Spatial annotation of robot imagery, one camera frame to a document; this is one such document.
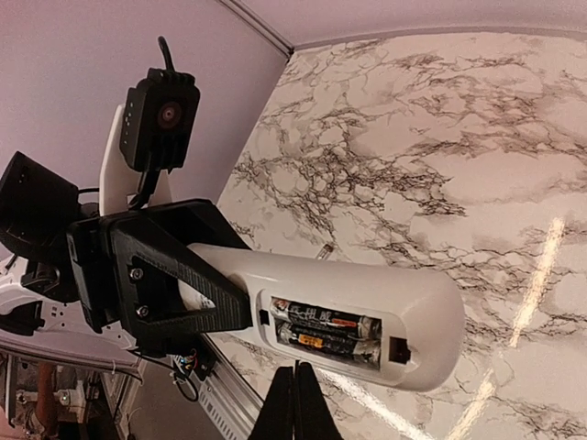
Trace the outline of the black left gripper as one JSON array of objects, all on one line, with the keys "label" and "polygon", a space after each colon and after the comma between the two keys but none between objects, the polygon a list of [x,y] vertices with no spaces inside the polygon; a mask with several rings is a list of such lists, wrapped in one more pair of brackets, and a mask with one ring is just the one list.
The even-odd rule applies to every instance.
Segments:
[{"label": "black left gripper", "polygon": [[252,325],[249,295],[190,249],[249,249],[210,200],[108,216],[101,229],[99,217],[87,218],[72,223],[66,238],[84,321],[124,351],[135,345],[130,334],[193,335]]}]

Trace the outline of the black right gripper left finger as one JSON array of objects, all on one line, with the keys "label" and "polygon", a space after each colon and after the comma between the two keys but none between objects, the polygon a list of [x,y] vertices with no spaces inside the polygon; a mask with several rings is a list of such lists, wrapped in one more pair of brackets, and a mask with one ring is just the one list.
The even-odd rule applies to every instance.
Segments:
[{"label": "black right gripper left finger", "polygon": [[279,367],[249,440],[294,439],[294,368]]}]

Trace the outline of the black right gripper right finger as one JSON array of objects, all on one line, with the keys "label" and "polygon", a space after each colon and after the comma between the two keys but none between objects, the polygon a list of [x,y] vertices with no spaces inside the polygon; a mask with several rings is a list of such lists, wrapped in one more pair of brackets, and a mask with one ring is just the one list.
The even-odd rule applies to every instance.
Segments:
[{"label": "black right gripper right finger", "polygon": [[295,438],[301,440],[341,439],[313,367],[295,363]]}]

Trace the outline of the white remote control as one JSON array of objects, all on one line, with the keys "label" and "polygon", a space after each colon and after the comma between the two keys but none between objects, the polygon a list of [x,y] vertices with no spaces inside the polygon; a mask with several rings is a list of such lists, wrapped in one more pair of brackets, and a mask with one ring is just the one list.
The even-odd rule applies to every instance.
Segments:
[{"label": "white remote control", "polygon": [[[320,368],[404,391],[439,387],[455,368],[464,333],[456,283],[429,269],[366,266],[253,250],[192,244],[190,249],[250,298],[251,327],[231,335]],[[382,320],[378,368],[282,345],[271,299],[306,303]]]}]

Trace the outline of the clear handled screwdriver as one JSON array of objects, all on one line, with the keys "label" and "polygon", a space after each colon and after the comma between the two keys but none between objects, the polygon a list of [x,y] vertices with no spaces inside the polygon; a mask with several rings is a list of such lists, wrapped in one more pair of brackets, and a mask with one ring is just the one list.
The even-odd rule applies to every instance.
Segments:
[{"label": "clear handled screwdriver", "polygon": [[320,251],[316,255],[316,258],[320,259],[320,260],[328,259],[329,256],[332,254],[332,252],[333,252],[332,246],[329,244],[325,244],[324,246],[322,246],[322,248],[320,249]]}]

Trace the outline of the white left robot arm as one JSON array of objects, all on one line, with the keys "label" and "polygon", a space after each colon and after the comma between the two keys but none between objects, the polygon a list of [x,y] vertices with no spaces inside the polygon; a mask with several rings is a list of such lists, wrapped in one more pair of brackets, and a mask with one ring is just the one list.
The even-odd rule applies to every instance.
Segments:
[{"label": "white left robot arm", "polygon": [[193,251],[244,248],[207,200],[91,214],[74,184],[18,152],[1,178],[1,242],[25,260],[28,299],[2,320],[23,336],[40,330],[43,299],[79,303],[87,333],[156,358],[253,325],[249,295]]}]

